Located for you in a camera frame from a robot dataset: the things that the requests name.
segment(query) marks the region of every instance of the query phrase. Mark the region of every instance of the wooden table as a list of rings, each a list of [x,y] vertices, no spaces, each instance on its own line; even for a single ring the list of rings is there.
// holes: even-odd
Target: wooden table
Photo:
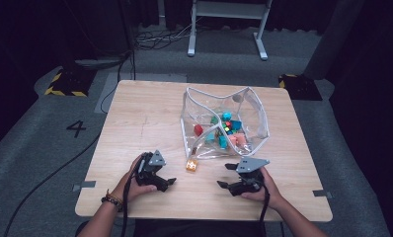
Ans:
[[[186,154],[180,117],[183,95],[194,87],[217,96],[230,95],[244,87],[170,82],[120,81],[102,135],[85,181],[96,181],[94,188],[83,188],[76,213],[92,216],[107,189],[112,190],[131,162],[146,151],[160,150],[167,161],[157,174],[177,178],[166,193],[139,197],[128,206],[135,218],[180,218],[257,220],[262,203],[233,197],[216,181],[238,182],[238,174],[226,170],[225,163],[238,163],[239,157],[200,160],[196,172],[186,171]],[[304,135],[287,92],[280,88],[252,87],[268,116],[271,137],[256,158],[271,161],[267,169],[282,193],[312,221],[330,221],[332,211],[323,190]],[[265,220],[278,221],[267,211]]]

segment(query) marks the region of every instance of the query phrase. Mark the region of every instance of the number 4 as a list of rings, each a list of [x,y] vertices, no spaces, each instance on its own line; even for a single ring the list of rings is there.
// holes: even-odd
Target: number 4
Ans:
[[[67,130],[75,130],[76,134],[74,135],[74,138],[77,138],[77,136],[79,135],[80,130],[86,130],[86,127],[82,127],[83,125],[83,121],[82,120],[78,120],[76,122],[74,122],[73,124],[67,126]]]

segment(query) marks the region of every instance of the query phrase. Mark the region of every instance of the gray carpet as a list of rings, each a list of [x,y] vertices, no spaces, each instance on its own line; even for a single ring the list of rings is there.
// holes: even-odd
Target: gray carpet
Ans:
[[[137,79],[145,80],[146,73],[174,74],[193,83],[277,87],[278,75],[303,71],[319,40],[315,33],[265,32],[263,41],[270,58],[262,61],[252,31],[198,34],[193,58],[187,57],[187,39],[159,50],[140,50],[135,61]],[[38,80],[35,89],[39,99],[0,143],[0,236],[23,198],[87,147],[104,124],[106,115],[95,111],[108,91],[107,79],[114,78],[117,69],[99,71],[87,98],[45,96],[57,70]],[[121,72],[128,75],[130,70],[126,63]],[[322,102],[293,104],[324,189],[333,196],[329,199],[333,220],[317,224],[330,236],[389,236],[375,193],[356,165],[333,116],[328,101],[333,86],[326,80],[316,84]],[[78,120],[84,122],[86,130],[75,138],[75,131],[66,127]],[[72,186],[84,180],[95,146],[26,200],[8,236],[74,236],[77,226],[87,218],[74,212],[78,193],[72,192]],[[131,236],[134,222],[129,223]],[[118,219],[113,236],[119,236],[120,224]],[[267,230],[269,236],[281,236],[278,223],[267,223]],[[285,236],[291,236],[286,227],[284,231]]]

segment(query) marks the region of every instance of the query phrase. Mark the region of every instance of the person's left hand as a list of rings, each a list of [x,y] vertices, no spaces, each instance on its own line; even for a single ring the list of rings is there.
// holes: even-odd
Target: person's left hand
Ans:
[[[126,181],[129,179],[129,176],[133,175],[133,169],[135,167],[135,164],[137,164],[137,162],[139,161],[141,155],[139,155],[137,158],[135,158],[135,160],[132,162],[131,167],[129,168],[129,171],[125,173],[125,175],[123,175],[123,177],[119,180],[116,188],[111,192],[111,195],[119,198],[120,200],[123,201],[122,197],[123,197],[123,189],[125,187]],[[128,191],[128,202],[134,200],[135,198],[137,198],[140,195],[144,195],[153,191],[157,191],[156,186],[153,185],[149,185],[149,186],[139,186],[137,184],[137,181],[135,180],[135,178],[132,177],[131,179],[131,186],[129,187],[129,191]]]

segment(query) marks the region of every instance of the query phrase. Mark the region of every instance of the cable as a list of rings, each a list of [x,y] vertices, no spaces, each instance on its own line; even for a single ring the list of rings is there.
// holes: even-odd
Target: cable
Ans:
[[[169,34],[166,34],[164,36],[161,35],[163,35],[165,31],[161,31],[161,33],[157,37],[153,37],[152,32],[141,33],[136,38],[136,47],[138,49],[143,49],[143,50],[162,49],[170,45],[172,42],[189,37],[190,34],[185,35],[185,33],[189,31],[190,27],[191,25],[187,25],[185,28],[181,30],[178,30],[176,32],[170,32]],[[148,42],[152,42],[152,45],[143,45],[144,43],[148,43]],[[157,45],[160,43],[165,43],[165,45],[157,47]]]
[[[116,90],[116,88],[117,88],[117,86],[118,86],[118,82],[120,81],[120,70],[121,70],[123,64],[125,63],[125,61],[126,61],[126,58],[124,59],[124,61],[121,62],[121,64],[120,64],[119,67],[118,67],[118,76],[117,76],[117,83],[116,83],[116,85],[115,85],[114,88],[108,93],[108,95],[105,96],[104,99],[102,99],[102,102],[101,102],[101,111],[102,111],[104,114],[107,114],[108,112],[104,111],[104,108],[102,107],[102,105],[104,104],[104,101],[108,98],[108,96],[109,96],[110,94],[112,94],[112,93]]]
[[[112,62],[100,62],[91,64],[78,62],[77,64],[82,66],[86,70],[102,70],[120,65],[124,61],[124,58],[125,56],[120,57],[117,61]]]
[[[283,222],[280,222],[279,225],[280,225],[280,235],[282,237],[285,237],[285,231],[283,230]]]
[[[131,34],[131,28],[128,28],[126,26],[126,24],[125,24],[127,16],[125,15],[125,11],[122,8],[122,0],[118,0],[118,6],[119,6],[119,14],[120,14],[121,21],[122,21],[122,28],[123,28],[123,33],[124,33],[124,36],[125,36],[126,45],[128,45],[129,48],[132,48],[132,63],[131,63],[131,65],[132,65],[132,70],[133,70],[133,73],[134,73],[133,80],[135,80],[135,50],[134,50],[134,42],[133,42],[133,45],[131,45],[130,41],[129,41],[129,37],[128,37],[128,33]]]
[[[67,3],[66,0],[63,0],[66,8],[68,9],[68,11],[70,12],[70,14],[72,15],[72,17],[74,18],[74,21],[76,22],[77,26],[79,27],[80,31],[82,32],[83,36],[85,37],[85,39],[88,41],[88,43],[98,52],[100,52],[103,55],[106,56],[123,56],[127,53],[130,52],[130,50],[126,50],[124,52],[121,53],[114,53],[114,52],[106,52],[101,50],[100,48],[98,48],[97,46],[95,46],[95,44],[89,39],[87,33],[83,30],[82,24],[80,23],[80,21],[77,19],[76,15],[74,14],[73,10],[71,9],[70,5]]]
[[[100,137],[101,133],[99,133],[95,139],[86,147],[84,148],[80,153],[78,153],[76,156],[74,156],[73,158],[71,158],[69,161],[67,161],[65,164],[63,164],[62,166],[60,166],[57,170],[55,170],[54,172],[52,172],[48,177],[46,177],[45,179],[43,179],[39,184],[37,184],[25,197],[24,199],[18,204],[17,208],[15,209],[15,211],[12,214],[11,219],[9,220],[8,226],[6,227],[5,233],[4,233],[4,237],[8,236],[9,230],[11,228],[11,225],[16,217],[16,215],[18,214],[19,209],[21,209],[22,205],[25,203],[25,201],[27,201],[27,199],[41,186],[43,185],[45,182],[47,182],[49,179],[51,179],[55,174],[57,174],[60,170],[62,170],[64,167],[66,167],[67,165],[69,165],[71,162],[75,161],[77,158],[79,158],[83,153],[85,153],[89,148],[91,148],[91,146],[98,140],[98,138]]]
[[[123,187],[123,194],[122,194],[122,199],[123,199],[123,221],[122,221],[122,231],[121,231],[121,237],[125,236],[126,232],[126,226],[127,226],[127,220],[128,220],[128,192],[129,188],[131,187],[131,180],[132,178],[135,177],[135,171],[137,170],[138,166],[141,164],[142,160],[144,159],[144,155],[141,154],[140,159],[135,163],[134,168],[131,170],[132,174],[129,175],[128,180],[125,183],[125,186]]]
[[[265,189],[265,199],[264,199],[264,206],[262,208],[261,217],[259,218],[259,225],[261,227],[261,236],[267,237],[267,230],[265,228],[264,218],[265,214],[267,213],[268,204],[270,203],[270,193],[268,192],[267,186],[262,184]]]

